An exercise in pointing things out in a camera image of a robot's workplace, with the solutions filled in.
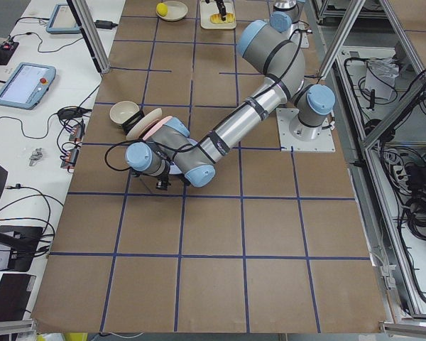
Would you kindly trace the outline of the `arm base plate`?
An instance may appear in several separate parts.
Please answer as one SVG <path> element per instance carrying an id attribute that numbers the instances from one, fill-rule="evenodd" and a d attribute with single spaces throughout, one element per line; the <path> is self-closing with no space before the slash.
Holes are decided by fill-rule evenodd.
<path id="1" fill-rule="evenodd" d="M 336 149 L 327 118 L 321 126 L 310 128 L 301 124 L 298 112 L 295 108 L 276 109 L 280 148 L 283 151 L 334 153 Z"/>
<path id="2" fill-rule="evenodd" d="M 304 21 L 298 21 L 291 26 L 290 40 L 294 43 L 301 43 L 302 49 L 309 48 L 308 32 L 310 26 Z"/>

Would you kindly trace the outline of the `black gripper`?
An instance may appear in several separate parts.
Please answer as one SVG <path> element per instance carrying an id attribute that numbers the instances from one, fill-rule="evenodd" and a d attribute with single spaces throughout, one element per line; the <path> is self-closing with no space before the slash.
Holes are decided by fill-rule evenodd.
<path id="1" fill-rule="evenodd" d="M 219 10 L 219 19 L 221 21 L 225 21 L 226 20 L 226 7 L 225 7 L 225 0 L 204 0 L 207 4 L 209 4 L 210 2 L 213 2 L 216 4 L 216 6 L 218 7 Z"/>
<path id="2" fill-rule="evenodd" d="M 169 181 L 169 175 L 170 175 L 170 167 L 165 167 L 162 172 L 156 176 L 157 183 L 156 183 L 156 189 L 157 190 L 167 190 L 170 186 Z"/>

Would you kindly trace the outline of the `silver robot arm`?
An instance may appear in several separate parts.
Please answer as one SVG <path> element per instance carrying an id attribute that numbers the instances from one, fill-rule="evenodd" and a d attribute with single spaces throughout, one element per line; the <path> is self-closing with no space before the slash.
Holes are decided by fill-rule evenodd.
<path id="1" fill-rule="evenodd" d="M 295 138 L 306 141 L 309 132 L 322 129 L 336 98 L 326 85 L 305 83 L 300 44 L 268 22 L 256 20 L 243 31 L 237 50 L 264 76 L 263 84 L 196 144 L 191 143 L 190 133 L 179 119 L 161 119 L 126 149 L 126 162 L 136 175 L 157 178 L 158 187 L 165 190 L 170 167 L 175 165 L 186 183 L 201 188 L 215 176 L 217 161 L 274 109 L 288 102 L 298 109 L 290 125 Z"/>
<path id="2" fill-rule="evenodd" d="M 294 28 L 300 20 L 304 1 L 274 1 L 270 14 L 271 27 L 280 33 Z M 200 1 L 201 27 L 204 29 L 235 29 L 233 1 Z"/>

